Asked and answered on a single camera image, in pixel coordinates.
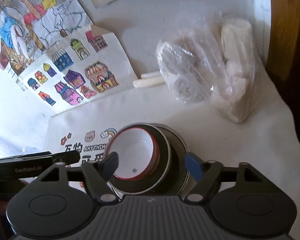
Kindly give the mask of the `person's left hand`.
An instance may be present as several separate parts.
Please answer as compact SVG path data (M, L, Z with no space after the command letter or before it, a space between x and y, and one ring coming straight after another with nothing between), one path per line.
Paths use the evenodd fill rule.
M0 180L0 216L5 214L10 199L27 185L28 183L22 180Z

